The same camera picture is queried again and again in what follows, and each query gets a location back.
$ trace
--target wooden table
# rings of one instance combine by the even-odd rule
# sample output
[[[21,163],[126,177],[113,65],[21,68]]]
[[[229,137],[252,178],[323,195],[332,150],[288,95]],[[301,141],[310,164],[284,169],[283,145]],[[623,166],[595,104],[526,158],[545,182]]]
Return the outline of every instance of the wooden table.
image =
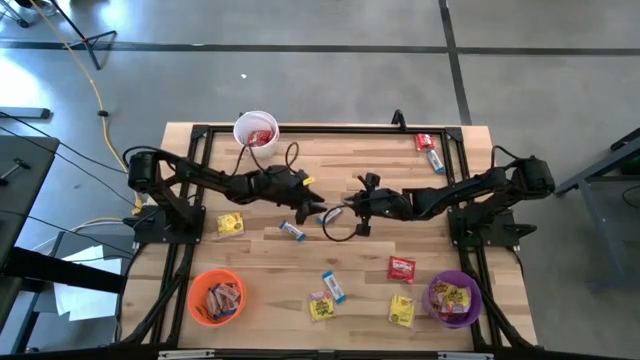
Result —
[[[162,148],[186,155],[193,123],[169,123]],[[484,126],[462,127],[471,174],[489,167],[491,139]],[[304,169],[316,181],[311,188],[328,204],[362,188],[358,175],[373,172],[382,177],[381,186],[442,187],[445,177],[436,175],[414,147],[410,135],[282,134],[274,157],[263,166],[284,163],[287,145],[297,141],[300,156],[294,168]],[[240,146],[231,134],[216,134],[210,166],[231,172]],[[200,159],[202,149],[196,159]],[[244,157],[239,172],[255,169]],[[450,330],[431,319],[419,302],[424,289],[439,272],[460,269],[457,251],[450,245],[447,221],[438,216],[430,221],[400,222],[374,218],[370,237],[355,237],[345,243],[326,239],[315,217],[300,228],[307,234],[296,242],[278,226],[282,220],[294,223],[294,212],[285,207],[257,201],[239,206],[221,194],[206,191],[207,220],[202,242],[196,247],[191,279],[214,268],[228,268],[247,284],[247,305],[242,314],[219,329],[198,325],[185,311],[179,346],[201,348],[269,349],[383,349],[383,350],[471,350],[468,328]],[[216,217],[242,212],[246,233],[220,240]],[[347,211],[329,231],[335,237],[351,232],[358,219]],[[520,268],[505,249],[488,248],[494,298],[504,313],[532,343],[536,342]],[[124,297],[123,337],[128,335],[156,300],[167,246],[149,245],[131,269]],[[415,284],[387,280],[390,255],[417,262]],[[313,323],[307,296],[323,290],[321,275],[333,270],[347,293],[337,306],[337,316]],[[416,299],[412,329],[387,321],[393,294]],[[174,302],[167,307],[163,339],[170,328]],[[483,326],[488,341],[488,331]]]

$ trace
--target purple plastic bowl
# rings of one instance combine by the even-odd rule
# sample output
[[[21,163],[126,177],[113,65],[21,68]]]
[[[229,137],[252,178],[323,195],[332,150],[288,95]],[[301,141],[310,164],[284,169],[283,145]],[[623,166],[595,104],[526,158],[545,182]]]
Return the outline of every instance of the purple plastic bowl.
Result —
[[[448,321],[442,320],[440,316],[438,316],[438,313],[431,306],[431,301],[429,298],[431,287],[438,280],[448,282],[449,284],[461,288],[468,287],[471,290],[471,306],[469,307],[469,312],[467,312],[466,316],[456,317]],[[469,275],[463,273],[462,271],[449,270],[436,275],[436,277],[431,280],[431,284],[429,284],[429,287],[427,287],[422,294],[422,307],[427,310],[432,318],[436,319],[436,321],[438,321],[442,325],[448,328],[457,329],[469,326],[473,324],[474,321],[478,320],[480,311],[482,310],[482,294],[480,293],[478,284],[476,284],[475,280],[473,280]]]

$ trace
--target orange bowl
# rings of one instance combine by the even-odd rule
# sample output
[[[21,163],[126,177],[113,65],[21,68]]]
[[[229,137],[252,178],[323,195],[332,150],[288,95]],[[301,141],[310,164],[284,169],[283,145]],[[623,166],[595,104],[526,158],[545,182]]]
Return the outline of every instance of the orange bowl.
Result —
[[[240,291],[240,304],[233,315],[215,320],[207,310],[207,292],[219,283],[236,283]],[[187,308],[191,317],[202,326],[219,327],[236,318],[247,302],[247,288],[240,277],[229,270],[214,269],[198,275],[191,284],[187,297]]]

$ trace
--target white paper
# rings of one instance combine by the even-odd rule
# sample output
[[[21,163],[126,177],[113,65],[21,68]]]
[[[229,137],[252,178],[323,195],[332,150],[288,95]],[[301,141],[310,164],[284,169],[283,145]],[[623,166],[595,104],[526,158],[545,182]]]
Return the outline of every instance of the white paper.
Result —
[[[64,260],[78,261],[95,259],[103,256],[102,246],[94,246],[79,253],[64,258]],[[95,269],[120,274],[122,259],[95,260],[82,262],[82,265]],[[69,320],[94,319],[115,315],[118,294],[84,289],[65,284],[54,284],[58,315],[69,312]]]

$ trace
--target gray floor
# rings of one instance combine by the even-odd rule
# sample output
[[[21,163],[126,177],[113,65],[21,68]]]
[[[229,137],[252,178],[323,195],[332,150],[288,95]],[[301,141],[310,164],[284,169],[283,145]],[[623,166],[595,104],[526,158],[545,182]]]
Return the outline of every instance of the gray floor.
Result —
[[[120,41],[445,44],[436,0],[62,3],[86,35],[114,28]],[[640,3],[632,0],[450,0],[449,8],[460,46],[640,45]],[[0,37],[56,41],[45,24],[33,19],[30,29],[21,29],[4,18]],[[71,37],[59,17],[52,20]],[[89,65],[87,55],[79,55]],[[387,123],[401,108],[411,123],[460,124],[446,55],[99,56],[106,66],[92,74],[112,113],[111,133],[119,151],[158,145],[168,121],[231,121],[250,109],[269,111],[285,123]],[[604,156],[612,142],[640,124],[639,57],[461,56],[460,62],[473,124],[488,125],[494,143],[516,154],[548,160],[558,182]],[[68,53],[0,50],[0,73],[3,105],[52,109],[51,121],[35,123],[115,165],[101,139],[95,98]],[[0,124],[23,131],[6,120]],[[122,176],[87,167],[132,197]],[[128,209],[100,184],[56,160],[32,215],[71,227],[94,217],[126,216]],[[540,343],[553,350],[640,358],[638,293],[593,294],[586,287],[604,271],[607,257],[578,194],[522,203],[516,214],[539,229],[524,241],[522,258]],[[19,243],[33,247],[54,234],[30,221]],[[47,348],[46,342],[39,345]]]

